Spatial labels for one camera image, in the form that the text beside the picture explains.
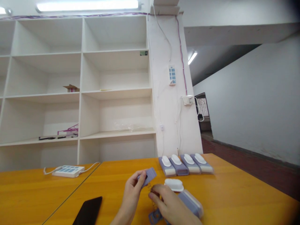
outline wall baseboard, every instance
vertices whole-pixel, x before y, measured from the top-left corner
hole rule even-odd
[[[269,160],[269,161],[274,162],[274,163],[276,163],[278,165],[281,165],[281,166],[285,166],[285,167],[288,167],[288,168],[291,168],[291,169],[295,169],[295,170],[299,170],[300,169],[300,165],[292,164],[292,163],[289,163],[289,162],[284,162],[284,161],[279,160],[279,159],[274,159],[272,157],[265,156],[263,154],[260,154],[260,153],[257,153],[257,152],[253,152],[253,151],[250,151],[248,149],[241,148],[241,147],[238,147],[238,146],[235,146],[235,145],[227,144],[225,142],[221,142],[221,141],[218,141],[218,140],[215,140],[215,139],[213,139],[213,142],[215,142],[217,144],[224,145],[226,147],[232,148],[232,149],[237,150],[237,151],[241,151],[241,152],[245,152],[245,153],[254,155],[254,156],[259,157],[261,159]]]

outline lavender plastic device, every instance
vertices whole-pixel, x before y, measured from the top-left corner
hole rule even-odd
[[[200,154],[191,154],[191,157],[195,161],[195,163],[200,167],[201,173],[214,174],[212,166],[209,165]]]
[[[177,155],[172,155],[172,157],[170,157],[169,160],[174,166],[176,174],[178,176],[186,176],[189,174],[188,168],[185,165],[183,165],[183,163],[180,161]]]
[[[194,162],[188,154],[180,155],[181,161],[188,168],[190,174],[201,174],[200,167]]]
[[[166,177],[175,177],[176,170],[174,166],[171,164],[170,160],[167,156],[162,156],[158,158],[159,164],[162,167],[163,173]]]
[[[155,172],[155,170],[154,170],[153,167],[151,167],[150,169],[146,170],[146,179],[145,179],[145,181],[143,183],[142,188],[145,187],[148,183],[150,183],[150,181],[152,181],[156,176],[157,176],[157,174],[156,174],[156,172]]]
[[[188,207],[192,213],[201,219],[204,214],[203,206],[201,203],[188,191],[184,190],[181,192],[178,197],[183,201],[183,203]],[[157,224],[162,219],[162,214],[159,209],[149,214],[149,220],[151,225]]]

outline smartphone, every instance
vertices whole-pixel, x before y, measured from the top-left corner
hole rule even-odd
[[[102,196],[85,201],[74,220],[73,225],[95,225]]]

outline ceiling light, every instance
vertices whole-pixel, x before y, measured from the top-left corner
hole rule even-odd
[[[192,55],[192,57],[188,61],[188,64],[191,64],[191,62],[194,60],[194,58],[196,57],[196,55],[197,55],[197,52],[194,52],[194,54]]]
[[[0,7],[0,15],[6,15],[5,8]]]
[[[87,10],[111,10],[111,9],[135,9],[138,8],[137,0],[93,1],[93,2],[48,2],[37,4],[38,12],[58,11],[87,11]]]

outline pink plastic item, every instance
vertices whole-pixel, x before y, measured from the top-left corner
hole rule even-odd
[[[57,131],[57,135],[59,135],[59,132],[66,132],[67,135],[71,135],[74,133],[74,131],[78,132],[78,124],[74,125],[73,127],[68,128],[67,130]]]

